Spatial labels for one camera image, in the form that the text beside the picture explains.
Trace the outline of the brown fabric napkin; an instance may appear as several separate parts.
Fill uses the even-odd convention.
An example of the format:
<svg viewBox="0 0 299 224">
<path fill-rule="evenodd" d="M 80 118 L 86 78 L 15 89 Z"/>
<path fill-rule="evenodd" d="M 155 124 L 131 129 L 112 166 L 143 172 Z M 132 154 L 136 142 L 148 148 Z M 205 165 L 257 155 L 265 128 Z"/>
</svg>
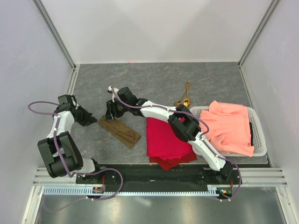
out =
<svg viewBox="0 0 299 224">
<path fill-rule="evenodd" d="M 105 116 L 102 116 L 98 124 L 128 148 L 132 148 L 141 138 L 138 132 L 117 119 L 105 120 Z"/>
</svg>

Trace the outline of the copper brown spoon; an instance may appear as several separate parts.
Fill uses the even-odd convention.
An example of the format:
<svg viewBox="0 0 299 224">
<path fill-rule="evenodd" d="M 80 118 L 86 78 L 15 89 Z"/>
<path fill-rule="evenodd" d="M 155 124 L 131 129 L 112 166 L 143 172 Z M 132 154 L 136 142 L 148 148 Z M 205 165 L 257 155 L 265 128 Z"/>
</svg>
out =
<svg viewBox="0 0 299 224">
<path fill-rule="evenodd" d="M 179 101 L 177 101 L 177 102 L 174 103 L 175 107 L 178 107 L 180 104 L 182 104 L 182 100 L 184 99 L 185 95 L 186 95 L 186 91 L 184 92 L 184 94 L 181 97 L 181 99 Z"/>
</svg>

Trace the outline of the gold spoon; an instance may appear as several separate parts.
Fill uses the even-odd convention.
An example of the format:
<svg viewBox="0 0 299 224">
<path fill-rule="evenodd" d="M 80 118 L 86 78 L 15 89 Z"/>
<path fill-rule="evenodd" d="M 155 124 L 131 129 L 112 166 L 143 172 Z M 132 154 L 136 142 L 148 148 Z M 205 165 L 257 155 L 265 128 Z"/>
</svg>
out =
<svg viewBox="0 0 299 224">
<path fill-rule="evenodd" d="M 191 104 L 191 100 L 189 98 L 189 89 L 190 89 L 190 86 L 191 86 L 191 83 L 190 82 L 186 82 L 186 96 L 185 98 L 183 99 L 183 105 L 186 107 L 186 108 L 189 108 L 190 107 L 190 104 Z"/>
</svg>

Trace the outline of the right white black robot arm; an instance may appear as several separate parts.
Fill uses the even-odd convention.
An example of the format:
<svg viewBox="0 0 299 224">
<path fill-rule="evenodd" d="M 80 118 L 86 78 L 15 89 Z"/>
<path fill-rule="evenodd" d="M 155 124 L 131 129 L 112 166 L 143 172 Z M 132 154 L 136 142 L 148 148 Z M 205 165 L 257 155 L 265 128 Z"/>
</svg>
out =
<svg viewBox="0 0 299 224">
<path fill-rule="evenodd" d="M 117 89 L 109 86 L 112 99 L 106 102 L 106 120 L 120 118 L 130 112 L 134 116 L 153 118 L 167 123 L 175 136 L 192 146 L 195 154 L 201 155 L 214 172 L 218 183 L 226 183 L 231 178 L 234 165 L 223 157 L 208 141 L 208 125 L 193 115 L 184 105 L 178 107 L 155 104 L 144 98 L 137 98 L 128 87 Z"/>
</svg>

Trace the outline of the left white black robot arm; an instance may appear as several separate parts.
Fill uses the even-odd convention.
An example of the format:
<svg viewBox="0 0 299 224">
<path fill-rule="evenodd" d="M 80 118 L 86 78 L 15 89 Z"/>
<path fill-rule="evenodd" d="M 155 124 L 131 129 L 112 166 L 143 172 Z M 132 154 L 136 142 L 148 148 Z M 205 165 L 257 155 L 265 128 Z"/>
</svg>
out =
<svg viewBox="0 0 299 224">
<path fill-rule="evenodd" d="M 97 119 L 80 106 L 73 95 L 58 97 L 58 106 L 52 117 L 54 123 L 50 133 L 37 143 L 49 176 L 72 178 L 78 175 L 91 183 L 99 183 L 103 173 L 96 168 L 96 161 L 83 158 L 71 137 L 74 123 L 86 127 L 96 123 Z"/>
</svg>

